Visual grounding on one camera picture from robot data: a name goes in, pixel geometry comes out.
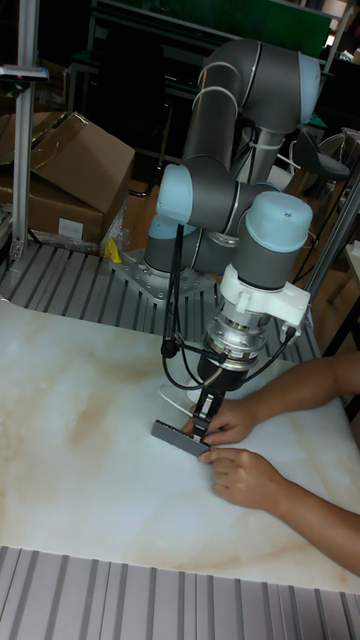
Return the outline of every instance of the metal frame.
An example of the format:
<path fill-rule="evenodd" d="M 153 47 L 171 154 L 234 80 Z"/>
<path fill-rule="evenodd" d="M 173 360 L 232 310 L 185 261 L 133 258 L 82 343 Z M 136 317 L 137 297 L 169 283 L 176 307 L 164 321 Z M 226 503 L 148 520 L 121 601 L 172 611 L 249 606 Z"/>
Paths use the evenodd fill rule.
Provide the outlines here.
<path fill-rule="evenodd" d="M 335 260 L 339 249 L 345 242 L 347 234 L 356 216 L 360 212 L 360 173 L 356 177 L 354 185 L 347 197 L 344 208 L 312 270 L 305 285 L 305 291 L 309 291 L 311 299 L 318 293 L 327 272 Z"/>
<path fill-rule="evenodd" d="M 39 0 L 20 0 L 18 66 L 36 63 Z M 28 229 L 31 133 L 34 110 L 34 84 L 16 100 L 13 242 L 11 258 L 19 260 L 26 250 Z"/>

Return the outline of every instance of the cardboard box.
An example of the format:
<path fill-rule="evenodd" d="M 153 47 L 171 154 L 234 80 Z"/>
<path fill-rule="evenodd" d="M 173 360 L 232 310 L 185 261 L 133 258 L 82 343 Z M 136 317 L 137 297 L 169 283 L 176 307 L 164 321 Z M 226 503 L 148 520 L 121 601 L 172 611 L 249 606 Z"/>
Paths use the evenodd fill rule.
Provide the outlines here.
<path fill-rule="evenodd" d="M 12 169 L 2 168 L 0 203 L 11 203 L 12 199 Z M 30 180 L 29 227 L 34 231 L 45 231 L 99 244 L 108 225 L 100 211 L 33 175 Z"/>
<path fill-rule="evenodd" d="M 78 114 L 56 128 L 42 116 L 34 118 L 41 135 L 33 136 L 29 226 L 99 244 L 127 197 L 135 152 Z M 1 142 L 0 162 L 13 151 L 8 137 Z M 0 172 L 2 203 L 12 202 L 11 173 Z"/>
<path fill-rule="evenodd" d="M 65 118 L 65 113 L 34 113 L 32 130 L 32 147 L 38 144 L 43 136 Z M 13 114 L 0 117 L 0 131 L 4 131 L 0 140 L 0 165 L 11 164 L 14 161 L 15 121 Z"/>
<path fill-rule="evenodd" d="M 135 151 L 73 113 L 31 153 L 31 170 L 101 211 L 109 224 L 129 189 Z"/>

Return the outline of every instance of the white marble surface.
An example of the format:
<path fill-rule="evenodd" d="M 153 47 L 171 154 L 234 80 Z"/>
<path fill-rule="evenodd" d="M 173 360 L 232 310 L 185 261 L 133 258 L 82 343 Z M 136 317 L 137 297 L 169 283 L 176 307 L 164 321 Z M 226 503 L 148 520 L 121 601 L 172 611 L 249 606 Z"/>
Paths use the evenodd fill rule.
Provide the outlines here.
<path fill-rule="evenodd" d="M 155 418 L 183 423 L 157 393 L 159 346 L 0 301 L 0 543 L 360 593 L 359 578 L 270 515 L 216 497 L 210 467 L 150 435 Z M 338 401 L 270 420 L 244 445 L 360 513 L 360 456 Z"/>

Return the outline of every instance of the black chair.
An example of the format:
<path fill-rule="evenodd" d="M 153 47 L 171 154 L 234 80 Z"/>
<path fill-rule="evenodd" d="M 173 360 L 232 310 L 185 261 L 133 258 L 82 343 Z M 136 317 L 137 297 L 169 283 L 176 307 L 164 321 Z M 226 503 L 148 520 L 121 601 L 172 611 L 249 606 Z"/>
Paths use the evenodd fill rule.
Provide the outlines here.
<path fill-rule="evenodd" d="M 132 31 L 109 32 L 102 52 L 89 118 L 111 135 L 137 149 L 159 150 L 155 176 L 144 197 L 161 179 L 171 105 L 166 104 L 162 46 Z"/>

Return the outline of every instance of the finger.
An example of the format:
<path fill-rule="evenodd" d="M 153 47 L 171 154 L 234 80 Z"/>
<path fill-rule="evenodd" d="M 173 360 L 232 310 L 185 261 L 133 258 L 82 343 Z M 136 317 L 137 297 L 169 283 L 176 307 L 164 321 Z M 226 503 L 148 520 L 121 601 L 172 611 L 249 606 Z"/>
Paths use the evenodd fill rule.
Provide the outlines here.
<path fill-rule="evenodd" d="M 239 436 L 235 435 L 235 433 L 235 429 L 225 429 L 224 431 L 219 431 L 219 433 L 206 436 L 205 442 L 214 447 L 219 444 L 234 444 L 235 442 L 239 442 Z"/>
<path fill-rule="evenodd" d="M 186 422 L 186 424 L 184 424 L 182 431 L 184 431 L 184 433 L 191 433 L 192 429 L 193 429 L 193 421 L 192 418 L 189 418 L 189 420 Z"/>
<path fill-rule="evenodd" d="M 217 473 L 229 473 L 229 471 L 234 469 L 234 463 L 232 460 L 220 458 L 220 460 L 215 460 L 214 469 Z"/>
<path fill-rule="evenodd" d="M 216 493 L 219 498 L 230 500 L 230 490 L 227 487 L 224 487 L 222 484 L 214 485 L 214 493 Z"/>
<path fill-rule="evenodd" d="M 200 462 L 209 463 L 215 462 L 215 460 L 219 460 L 220 458 L 226 458 L 232 462 L 237 462 L 238 453 L 238 449 L 211 449 L 210 451 L 203 453 L 199 460 Z"/>
<path fill-rule="evenodd" d="M 228 473 L 214 473 L 214 484 L 219 484 L 222 487 L 229 487 L 229 474 Z"/>
<path fill-rule="evenodd" d="M 196 405 L 193 404 L 193 406 L 190 409 L 190 413 L 194 413 L 195 409 L 196 409 Z M 184 424 L 182 431 L 184 431 L 184 433 L 191 433 L 193 430 L 193 426 L 194 426 L 193 419 L 189 418 L 186 424 Z"/>

